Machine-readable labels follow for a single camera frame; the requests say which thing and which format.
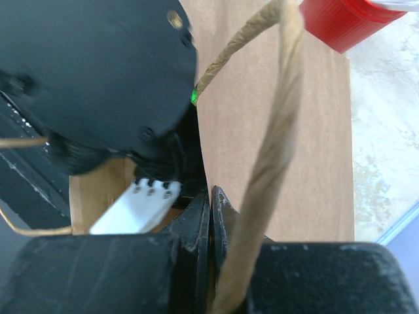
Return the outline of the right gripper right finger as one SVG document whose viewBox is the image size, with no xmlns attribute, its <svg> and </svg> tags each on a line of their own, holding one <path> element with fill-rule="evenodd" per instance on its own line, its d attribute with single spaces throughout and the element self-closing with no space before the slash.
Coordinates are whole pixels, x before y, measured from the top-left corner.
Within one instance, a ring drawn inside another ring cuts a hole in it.
<svg viewBox="0 0 419 314">
<path fill-rule="evenodd" d="M 237 313 L 417 313 L 395 257 L 364 242 L 264 239 Z"/>
</svg>

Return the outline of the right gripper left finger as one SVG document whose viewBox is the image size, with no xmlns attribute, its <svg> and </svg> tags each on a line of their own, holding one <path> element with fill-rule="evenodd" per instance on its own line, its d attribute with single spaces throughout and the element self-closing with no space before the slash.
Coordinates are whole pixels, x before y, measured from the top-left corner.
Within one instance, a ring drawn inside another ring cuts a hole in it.
<svg viewBox="0 0 419 314">
<path fill-rule="evenodd" d="M 202 190 L 155 234 L 36 237 L 1 290 L 2 313 L 204 313 L 210 203 Z"/>
</svg>

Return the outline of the brown paper bag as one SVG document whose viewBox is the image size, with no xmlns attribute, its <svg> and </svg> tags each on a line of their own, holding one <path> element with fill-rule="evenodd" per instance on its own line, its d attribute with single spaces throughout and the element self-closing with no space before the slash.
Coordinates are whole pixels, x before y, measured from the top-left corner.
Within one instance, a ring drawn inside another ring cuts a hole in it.
<svg viewBox="0 0 419 314">
<path fill-rule="evenodd" d="M 212 313 L 232 313 L 243 303 L 261 251 L 264 232 L 293 159 L 303 83 L 304 31 L 298 4 L 294 1 L 267 3 L 231 38 L 204 75 L 201 78 L 195 76 L 194 106 L 231 56 L 274 25 L 280 27 L 276 93 L 241 213 L 233 229 L 227 258 L 217 281 Z"/>
</svg>

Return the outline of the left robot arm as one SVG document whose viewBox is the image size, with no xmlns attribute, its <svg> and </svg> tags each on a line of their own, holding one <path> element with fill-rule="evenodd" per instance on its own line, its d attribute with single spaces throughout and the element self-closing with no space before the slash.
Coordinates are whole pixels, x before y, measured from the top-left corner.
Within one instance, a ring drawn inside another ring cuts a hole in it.
<svg viewBox="0 0 419 314">
<path fill-rule="evenodd" d="M 83 175 L 111 158 L 135 179 L 88 233 L 144 234 L 204 182 L 192 104 L 197 52 L 179 1 L 2 1 L 1 96 Z"/>
</svg>

